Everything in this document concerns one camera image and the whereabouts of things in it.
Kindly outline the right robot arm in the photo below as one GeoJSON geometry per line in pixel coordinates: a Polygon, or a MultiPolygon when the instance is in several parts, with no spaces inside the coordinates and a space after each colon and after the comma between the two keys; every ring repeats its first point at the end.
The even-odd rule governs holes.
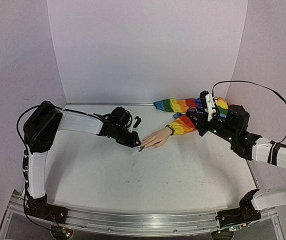
{"type": "MultiPolygon", "coordinates": [[[[230,149],[240,158],[262,162],[286,170],[286,145],[247,131],[250,114],[241,105],[230,105],[225,118],[208,111],[189,107],[186,116],[200,136],[207,132],[230,143],[230,149]]],[[[257,211],[286,205],[286,185],[255,190],[250,197],[257,211]]]]}

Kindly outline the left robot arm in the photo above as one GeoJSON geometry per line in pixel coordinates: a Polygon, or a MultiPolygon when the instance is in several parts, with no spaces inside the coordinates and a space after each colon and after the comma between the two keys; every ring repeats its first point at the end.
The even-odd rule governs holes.
{"type": "Polygon", "coordinates": [[[133,117],[120,106],[111,113],[99,115],[58,107],[50,101],[43,101],[30,110],[33,113],[23,125],[23,134],[19,135],[25,147],[22,172],[28,196],[35,199],[30,209],[41,219],[47,218],[51,213],[50,206],[41,198],[46,196],[46,159],[58,131],[83,132],[112,138],[116,143],[129,148],[141,145],[139,134],[134,131],[140,125],[141,118],[133,117]]]}

